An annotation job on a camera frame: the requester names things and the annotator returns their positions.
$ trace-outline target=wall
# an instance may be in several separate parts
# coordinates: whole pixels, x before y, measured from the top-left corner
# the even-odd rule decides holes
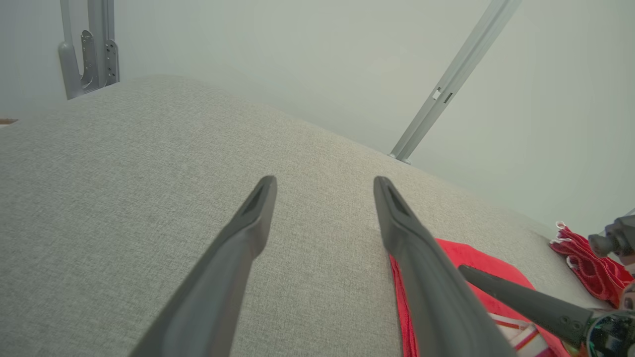
[[[600,232],[635,206],[634,17],[628,0],[524,1],[413,166]]]
[[[488,3],[120,1],[121,77],[198,78],[390,152]]]
[[[0,118],[66,100],[57,55],[63,40],[58,1],[0,2]]]

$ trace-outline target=red cloth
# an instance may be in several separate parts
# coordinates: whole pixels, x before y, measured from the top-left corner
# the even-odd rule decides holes
[[[526,286],[528,288],[534,288],[529,280],[525,278],[523,273],[518,271],[514,266],[505,263],[504,261],[495,257],[489,256],[483,252],[480,252],[473,247],[461,244],[453,243],[437,239],[441,248],[448,255],[450,260],[455,266],[461,264],[467,264],[469,266],[480,269],[486,273],[500,276],[503,279],[513,281],[517,284]],[[399,264],[391,256],[392,265],[392,277],[395,281],[395,291],[397,295],[397,309],[399,311],[399,322],[401,324],[401,338],[403,340],[403,355],[404,357],[418,357],[417,339],[415,338],[415,332],[412,327],[412,321],[410,320],[410,310],[408,309],[408,302],[406,299],[406,292],[404,290],[403,281],[401,280],[401,271],[399,270]],[[485,306],[485,309],[490,313],[505,316],[508,318],[522,320],[529,322],[525,317],[515,312],[511,308],[507,307],[500,301],[482,292],[479,288],[470,285],[476,296]],[[551,349],[551,353],[547,353],[541,357],[569,357],[560,340],[538,327],[540,335],[545,340],[547,345]]]
[[[598,258],[589,241],[571,232],[569,227],[561,229],[558,236],[559,239],[549,245],[551,249],[567,257],[570,268],[591,295],[618,308],[622,291],[633,281],[631,274],[610,258]]]

